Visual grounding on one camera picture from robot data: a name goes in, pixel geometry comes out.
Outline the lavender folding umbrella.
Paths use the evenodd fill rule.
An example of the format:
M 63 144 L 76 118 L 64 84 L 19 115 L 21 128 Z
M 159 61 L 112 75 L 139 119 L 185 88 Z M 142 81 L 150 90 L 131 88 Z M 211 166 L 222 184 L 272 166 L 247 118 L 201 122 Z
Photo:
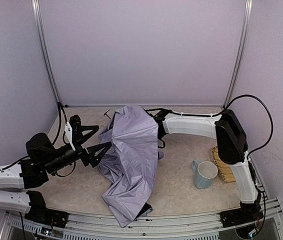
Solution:
M 111 142 L 98 165 L 110 181 L 102 199 L 122 228 L 152 211 L 148 200 L 164 156 L 158 150 L 158 127 L 141 106 L 126 105 L 98 135 L 100 143 Z

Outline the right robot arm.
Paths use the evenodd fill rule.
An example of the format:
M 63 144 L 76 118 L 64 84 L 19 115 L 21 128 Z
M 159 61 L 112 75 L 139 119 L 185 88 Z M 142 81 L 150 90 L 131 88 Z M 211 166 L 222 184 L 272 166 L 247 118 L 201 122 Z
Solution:
M 215 139 L 219 159 L 226 164 L 238 186 L 239 207 L 220 213 L 223 227 L 232 227 L 265 220 L 266 208 L 261 206 L 262 191 L 249 157 L 247 135 L 232 110 L 216 114 L 184 114 L 158 108 L 153 115 L 158 124 L 158 139 L 167 134 L 186 134 Z

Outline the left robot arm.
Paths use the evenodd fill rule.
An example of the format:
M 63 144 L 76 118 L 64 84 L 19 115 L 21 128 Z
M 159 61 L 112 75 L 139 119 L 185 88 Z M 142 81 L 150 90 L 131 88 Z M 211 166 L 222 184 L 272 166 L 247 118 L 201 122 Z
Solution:
M 25 219 L 65 228 L 69 214 L 46 206 L 35 189 L 58 176 L 67 166 L 80 160 L 84 166 L 97 167 L 111 148 L 110 141 L 84 148 L 82 145 L 99 130 L 97 125 L 82 125 L 78 115 L 65 124 L 68 143 L 55 148 L 46 133 L 35 134 L 26 144 L 27 156 L 8 166 L 0 166 L 0 209 L 23 214 Z

